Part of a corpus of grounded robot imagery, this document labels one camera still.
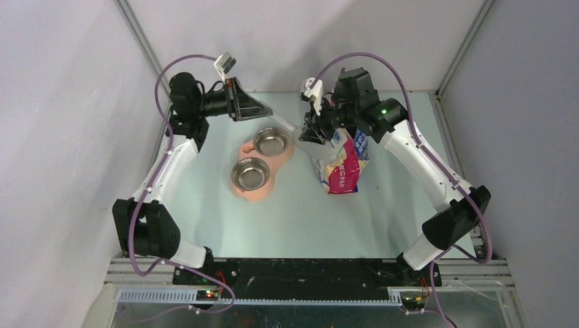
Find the pink pet food bag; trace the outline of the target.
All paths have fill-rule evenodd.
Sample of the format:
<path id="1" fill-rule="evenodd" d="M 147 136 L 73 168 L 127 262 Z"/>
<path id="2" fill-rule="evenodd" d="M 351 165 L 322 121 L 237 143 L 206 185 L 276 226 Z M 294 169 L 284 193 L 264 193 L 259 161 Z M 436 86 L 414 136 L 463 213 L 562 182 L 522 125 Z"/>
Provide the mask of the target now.
<path id="1" fill-rule="evenodd" d="M 359 128 L 339 128 L 327 143 L 330 156 L 313 158 L 317 178 L 328 194 L 356 193 L 369 162 L 369 138 Z"/>

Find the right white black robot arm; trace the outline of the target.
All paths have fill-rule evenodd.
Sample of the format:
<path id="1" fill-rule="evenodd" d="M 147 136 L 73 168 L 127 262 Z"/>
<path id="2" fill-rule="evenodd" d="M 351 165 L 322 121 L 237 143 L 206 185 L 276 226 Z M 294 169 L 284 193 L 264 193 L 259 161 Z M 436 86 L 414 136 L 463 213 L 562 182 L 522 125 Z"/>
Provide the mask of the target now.
<path id="1" fill-rule="evenodd" d="M 426 192 L 436 214 L 423 223 L 421 235 L 399 256 L 397 267 L 401 283 L 417 284 L 424 267 L 480 222 L 490 192 L 473 187 L 444 163 L 410 119 L 410 108 L 394 98 L 380 99 L 364 68 L 341 73 L 328 98 L 323 83 L 313 77 L 301 92 L 310 110 L 300 141 L 324 145 L 338 128 L 357 128 L 393 154 Z"/>

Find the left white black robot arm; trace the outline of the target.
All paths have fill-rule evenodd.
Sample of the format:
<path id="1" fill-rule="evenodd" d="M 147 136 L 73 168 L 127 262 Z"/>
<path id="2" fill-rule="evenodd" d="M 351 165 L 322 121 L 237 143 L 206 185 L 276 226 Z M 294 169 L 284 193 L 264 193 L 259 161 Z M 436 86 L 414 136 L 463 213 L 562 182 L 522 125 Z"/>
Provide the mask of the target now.
<path id="1" fill-rule="evenodd" d="M 266 103 L 246 93 L 235 77 L 217 81 L 206 89 L 201 81 L 181 72 L 169 81 L 171 115 L 162 149 L 143 184 L 128 199 L 112 207 L 122 251 L 152 256 L 190 267 L 198 284 L 209 284 L 215 265 L 206 260 L 210 250 L 182 237 L 183 221 L 169 212 L 178 183 L 205 143 L 209 117 L 225 115 L 234 122 L 271 116 Z"/>

